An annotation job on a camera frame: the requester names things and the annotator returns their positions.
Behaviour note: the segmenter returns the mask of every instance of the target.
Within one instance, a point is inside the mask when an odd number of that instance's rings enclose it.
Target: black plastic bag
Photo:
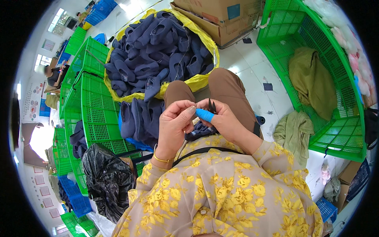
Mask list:
[[[98,143],[89,147],[82,161],[89,197],[96,202],[99,214],[117,223],[129,207],[128,190],[136,186],[130,167]]]

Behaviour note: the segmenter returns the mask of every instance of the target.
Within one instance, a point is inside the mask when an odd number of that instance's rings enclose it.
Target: spool of thread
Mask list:
[[[257,122],[259,125],[263,125],[266,122],[265,118],[262,116],[255,116],[255,117],[257,118]]]

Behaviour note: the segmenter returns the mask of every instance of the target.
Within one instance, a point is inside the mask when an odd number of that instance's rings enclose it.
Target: seated worker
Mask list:
[[[93,5],[89,6],[89,7],[87,8],[86,11],[84,11],[84,12],[82,12],[82,13],[78,12],[78,13],[76,14],[76,16],[79,17],[79,23],[82,23],[82,22],[84,21],[84,19],[85,19],[85,18],[87,17],[87,15],[88,15],[89,11],[92,9],[92,7],[93,7]]]
[[[45,74],[49,86],[59,89],[69,67],[70,65],[63,65],[56,68],[51,68],[49,65],[39,65],[37,71]]]

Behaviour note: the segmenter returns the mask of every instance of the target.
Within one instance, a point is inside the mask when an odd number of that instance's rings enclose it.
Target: floral blouse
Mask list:
[[[186,144],[180,156],[207,146],[242,153],[213,135]],[[113,236],[320,237],[323,220],[307,174],[291,152],[267,141],[252,156],[210,149],[170,170],[149,163]]]

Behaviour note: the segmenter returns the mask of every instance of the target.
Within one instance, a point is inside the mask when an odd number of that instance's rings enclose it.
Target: window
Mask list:
[[[66,231],[69,231],[69,229],[66,227],[65,224],[61,224],[60,226],[53,227],[52,231],[53,231],[53,235],[59,235]]]
[[[50,65],[51,63],[51,60],[52,58],[49,58],[49,57],[46,57],[46,56],[42,56],[41,54],[38,54],[37,55],[37,60],[36,60],[36,64],[34,66],[34,71],[36,72],[37,71],[37,67],[39,65]]]
[[[66,30],[64,24],[66,23],[69,17],[70,16],[67,15],[67,11],[60,8],[47,31],[59,36],[63,36],[63,33]]]

